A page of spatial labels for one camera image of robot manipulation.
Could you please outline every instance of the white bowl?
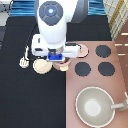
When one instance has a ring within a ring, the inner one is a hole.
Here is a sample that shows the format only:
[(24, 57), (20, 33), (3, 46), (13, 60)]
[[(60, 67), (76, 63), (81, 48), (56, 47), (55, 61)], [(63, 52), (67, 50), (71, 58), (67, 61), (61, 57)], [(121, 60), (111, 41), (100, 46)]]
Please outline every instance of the white bowl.
[(91, 127), (105, 127), (114, 118), (112, 97), (99, 87), (87, 87), (76, 98), (76, 112), (79, 118)]

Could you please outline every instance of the white robot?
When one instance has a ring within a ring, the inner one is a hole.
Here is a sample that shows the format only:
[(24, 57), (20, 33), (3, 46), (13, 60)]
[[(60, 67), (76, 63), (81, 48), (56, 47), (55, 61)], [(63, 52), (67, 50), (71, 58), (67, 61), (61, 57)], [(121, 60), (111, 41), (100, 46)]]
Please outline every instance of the white robot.
[(88, 0), (36, 0), (34, 9), (39, 33), (32, 39), (32, 54), (47, 61), (76, 58), (80, 46), (66, 42), (67, 23), (79, 23), (88, 14)]

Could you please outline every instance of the black mat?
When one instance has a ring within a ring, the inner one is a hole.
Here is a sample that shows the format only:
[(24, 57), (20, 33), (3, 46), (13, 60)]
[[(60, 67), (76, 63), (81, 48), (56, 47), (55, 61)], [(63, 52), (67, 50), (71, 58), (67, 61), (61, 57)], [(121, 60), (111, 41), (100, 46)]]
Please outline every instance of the black mat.
[(91, 71), (91, 68), (89, 64), (86, 62), (79, 62), (75, 66), (75, 72), (79, 76), (82, 76), (82, 77), (87, 76), (89, 75), (90, 71)]
[(106, 45), (99, 45), (96, 48), (96, 54), (102, 58), (106, 58), (111, 54), (111, 49)]
[(2, 46), (3, 39), (4, 39), (5, 30), (6, 30), (5, 26), (0, 26), (0, 49)]
[[(34, 17), (7, 21), (0, 50), (0, 128), (66, 128), (66, 73), (52, 69), (38, 75), (32, 63), (27, 69), (19, 66), (35, 23)], [(88, 17), (76, 26), (68, 24), (67, 41), (111, 40), (108, 26), (107, 16)]]
[(98, 66), (100, 74), (103, 76), (112, 76), (115, 73), (114, 66), (109, 62), (102, 62)]

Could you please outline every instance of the beige coaster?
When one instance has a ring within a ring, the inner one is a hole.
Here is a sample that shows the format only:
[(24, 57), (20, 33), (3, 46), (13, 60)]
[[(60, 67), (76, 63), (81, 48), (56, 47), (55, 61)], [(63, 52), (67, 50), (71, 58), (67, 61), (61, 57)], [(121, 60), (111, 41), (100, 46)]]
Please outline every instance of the beige coaster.
[(44, 59), (37, 59), (33, 63), (34, 70), (39, 74), (45, 74), (52, 69), (52, 62), (47, 62)]
[(87, 56), (89, 53), (88, 48), (83, 44), (79, 44), (79, 45), (81, 46), (81, 49), (79, 50), (78, 57), (81, 58)]

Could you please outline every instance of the black coaster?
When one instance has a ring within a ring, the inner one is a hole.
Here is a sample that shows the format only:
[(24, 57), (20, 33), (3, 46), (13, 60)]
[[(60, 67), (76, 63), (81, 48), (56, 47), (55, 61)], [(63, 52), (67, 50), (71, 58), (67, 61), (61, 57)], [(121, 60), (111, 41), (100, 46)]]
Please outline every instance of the black coaster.
[(96, 54), (100, 57), (106, 58), (111, 54), (111, 49), (106, 45), (99, 45), (96, 48)]
[(79, 76), (87, 76), (91, 71), (91, 68), (86, 62), (79, 62), (75, 66), (75, 72)]
[(100, 74), (103, 76), (112, 76), (115, 72), (114, 66), (109, 62), (102, 62), (98, 66)]

